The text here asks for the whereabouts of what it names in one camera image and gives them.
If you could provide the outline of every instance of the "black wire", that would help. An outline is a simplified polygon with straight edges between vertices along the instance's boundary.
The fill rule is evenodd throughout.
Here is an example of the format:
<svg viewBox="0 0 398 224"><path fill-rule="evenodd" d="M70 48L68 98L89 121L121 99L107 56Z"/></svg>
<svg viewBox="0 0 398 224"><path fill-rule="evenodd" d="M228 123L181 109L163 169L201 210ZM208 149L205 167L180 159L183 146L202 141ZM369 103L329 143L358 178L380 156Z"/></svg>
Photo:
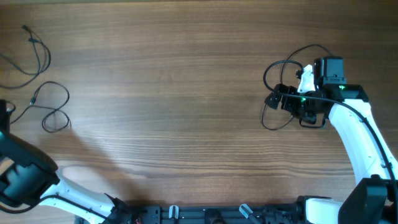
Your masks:
<svg viewBox="0 0 398 224"><path fill-rule="evenodd" d="M326 52L328 52L329 56L333 56L332 52L331 52L329 49L327 49L326 47L324 47L324 46L322 46L322 45L320 45L320 44L310 44L310 45L307 45L307 46L304 46L304 47L302 47L302 48L300 48L300 49L295 50L293 53L291 53L291 54L287 57L286 60L289 60L293 55L299 53L299 52L302 51L302 50L305 50L305 49L307 49L307 48L310 48L310 47L320 47L320 48L322 48L323 50L325 50ZM284 63L284 64L282 65L282 69L280 70L280 83L281 83L281 84L283 84L283 75L284 75L285 65L286 65L286 63Z"/></svg>
<svg viewBox="0 0 398 224"><path fill-rule="evenodd" d="M284 125L282 125L282 126L280 126L280 127L278 127L278 128L268 128L268 127L264 124L264 115L265 115L265 113L266 113L266 108L267 108L267 105L264 103L264 107L263 107L263 109L262 109L262 114L261 114L260 121L261 121L261 125L262 125L265 129L268 129L268 130L270 130L270 131L277 131L277 130L279 130L279 129L282 129L282 128L284 128L286 125L288 125L291 121L293 121L293 119L294 119L294 116L292 116L292 118L290 118Z"/></svg>
<svg viewBox="0 0 398 224"><path fill-rule="evenodd" d="M270 64L270 65L268 66L268 68L266 69L266 71L264 72L264 76L263 76L262 79L263 79L263 81L264 81L265 86L266 86L270 91L272 91L272 92L276 92L276 91L275 91L271 86L268 85L267 80L266 80L266 76L267 76L268 71L269 71L273 66L278 65L278 64L280 64L280 63L294 63L294 64L298 65L298 66L301 68L301 70L303 70L303 65L300 64L300 63L298 63L298 62L296 62L296 61L281 60L281 61L274 62L274 63ZM379 137L377 136L376 132L374 131L373 127L370 125L368 119L366 119L359 111L357 111L356 109L354 109L352 106L347 105L346 103L342 103L342 102L336 101L336 100L331 100L331 99L327 99L327 98L313 97L313 96L298 96L298 95L291 95L291 94L288 94L288 93L281 93L281 92L278 92L278 94L280 94L280 95L282 95L282 96L286 96L286 97L306 98L306 99L309 99L309 100L322 100L322 101L327 101L327 102L335 103L335 104L344 106L345 108L348 108L349 110L351 110L354 114L356 114L356 115L362 120L362 122L363 122L363 123L366 125L366 127L369 129L369 132L372 134L372 137L373 137L373 139L375 140L375 142L376 142L376 144L377 144L377 146L378 146L378 148L379 148L380 154L381 154L381 156L382 156L382 158L383 158L383 160L384 160L384 162L385 162L385 166L384 166L384 167L387 168L387 171L388 171L388 173L389 173L389 175L390 175L390 178L391 178L391 181L392 181L392 186L393 186L393 188L394 188L394 195L395 195L394 197L395 197L395 206L396 206L396 217L397 217L397 223L398 223L398 187L397 187L397 183L396 183L396 178L395 178L395 176L394 176L394 172L392 171L392 164L389 162L388 157L387 157L387 155L386 155L386 152L384 151L384 148L383 148L383 146L382 146L382 144L381 144L381 142L380 142L380 139L379 139Z"/></svg>
<svg viewBox="0 0 398 224"><path fill-rule="evenodd" d="M53 108L53 107L49 107L49 106L34 105L36 100L37 100L37 97L39 95L40 90L46 84L58 85L58 86L62 87L66 91L67 99L59 107ZM69 99L70 99L70 94L69 94L68 89L65 86L63 86L63 85L61 85L61 84L59 84L57 82L47 81L47 82L41 84L41 86L39 86L38 89L36 89L32 99L30 101L30 105L14 121L11 121L10 124L14 124L16 121L18 121L26 113L26 111L28 111L31 108L42 108L42 109L52 110L49 114L45 115L43 120L42 120L42 127L43 127L44 131L46 131L48 133L56 133L58 131L61 131L61 130L65 129L69 124L71 124L69 116L64 111L61 110L61 108L63 108L68 103ZM15 105L13 103L11 103L11 104L14 106L13 111L15 111L15 109L16 109ZM52 128L49 128L49 126L47 125L47 120L48 120L48 118L51 115L55 114L56 112L62 113L66 117L67 123L64 126L62 126L61 128L52 129Z"/></svg>
<svg viewBox="0 0 398 224"><path fill-rule="evenodd" d="M32 208L34 208L35 206L36 205L31 205L24 209L13 210L13 209L9 209L9 208L6 208L6 207L0 205L0 211L6 212L9 214L21 214L21 213L28 212L28 211L32 210Z"/></svg>
<svg viewBox="0 0 398 224"><path fill-rule="evenodd" d="M18 89L18 88L22 88L22 87L28 85L29 83L31 83L33 80L35 80L41 73L46 71L49 68L50 64L51 64L50 49L41 41L40 37L38 37L39 40L33 38L32 34L34 34L34 32L30 28L28 28L27 26L22 26L22 28L24 30L26 30L29 33L29 35L30 35L30 38L28 39L28 41L32 43L33 50L35 52L35 56L36 56L37 64L38 64L37 72L35 72L35 73L26 72L25 70L21 69L21 67L18 66L18 64L15 63L13 61L13 59L11 59L11 58L5 56L4 54L0 53L0 58L3 58L5 61L9 62L15 69L17 69L18 71L22 72L25 75L33 76L30 80L28 80L27 82L25 82L25 83L23 83L21 85L6 86L6 85L3 85L3 84L0 84L0 88L5 88L5 89L8 89L8 90L15 90L15 89ZM43 67L41 66L40 57L39 57L39 55L37 53L37 49L36 49L35 44L40 44L44 48L45 53L48 56L48 57L46 57L46 61L43 63Z"/></svg>

